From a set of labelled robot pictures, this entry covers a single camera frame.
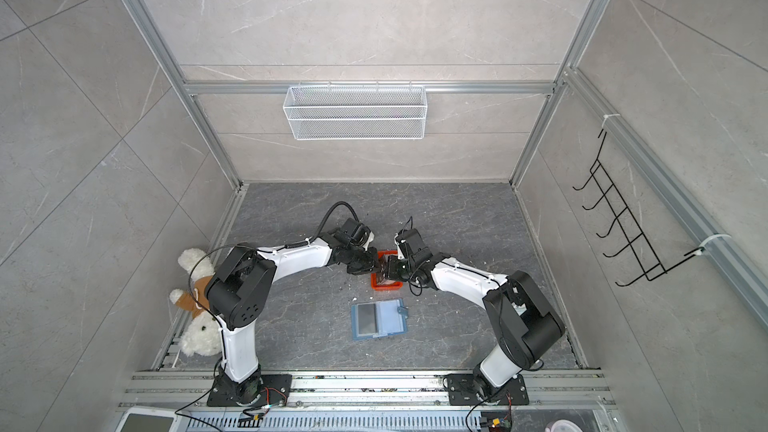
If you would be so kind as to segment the red plastic tray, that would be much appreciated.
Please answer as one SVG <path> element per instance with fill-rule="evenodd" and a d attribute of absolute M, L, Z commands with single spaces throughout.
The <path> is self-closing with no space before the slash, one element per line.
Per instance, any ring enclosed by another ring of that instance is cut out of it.
<path fill-rule="evenodd" d="M 377 272 L 370 274 L 370 285 L 374 291 L 393 291 L 402 288 L 402 282 L 391 280 L 386 275 L 389 258 L 397 257 L 397 254 L 398 252 L 396 250 L 378 252 L 380 268 Z"/>

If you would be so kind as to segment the blue leather card holder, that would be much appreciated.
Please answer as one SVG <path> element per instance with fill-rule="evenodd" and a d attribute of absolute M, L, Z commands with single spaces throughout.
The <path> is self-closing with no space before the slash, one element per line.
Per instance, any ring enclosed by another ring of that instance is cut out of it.
<path fill-rule="evenodd" d="M 356 333 L 356 306 L 351 307 L 351 325 L 353 339 L 368 340 L 405 334 L 408 330 L 407 319 L 409 311 L 402 299 L 370 302 L 377 306 L 378 334 L 369 337 L 359 337 Z"/>

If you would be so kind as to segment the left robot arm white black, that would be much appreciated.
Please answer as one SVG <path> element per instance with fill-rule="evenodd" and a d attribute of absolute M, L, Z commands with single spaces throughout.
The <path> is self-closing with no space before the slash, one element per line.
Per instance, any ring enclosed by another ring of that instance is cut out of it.
<path fill-rule="evenodd" d="M 255 321 L 274 282 L 335 264 L 346 265 L 352 275 L 371 273 L 379 266 L 373 238 L 368 226 L 350 218 L 340 227 L 297 243 L 233 246 L 205 289 L 209 310 L 221 329 L 224 374 L 236 384 L 256 376 Z"/>

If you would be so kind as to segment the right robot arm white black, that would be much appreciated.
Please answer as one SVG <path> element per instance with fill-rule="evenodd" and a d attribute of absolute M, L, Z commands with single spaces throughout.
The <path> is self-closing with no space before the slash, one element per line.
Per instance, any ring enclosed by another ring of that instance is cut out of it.
<path fill-rule="evenodd" d="M 562 318 L 528 273 L 491 273 L 469 266 L 432 251 L 417 229 L 400 231 L 394 242 L 398 254 L 387 261 L 388 279 L 417 290 L 451 293 L 485 310 L 496 345 L 473 371 L 481 396 L 497 392 L 523 371 L 536 370 L 564 335 Z"/>

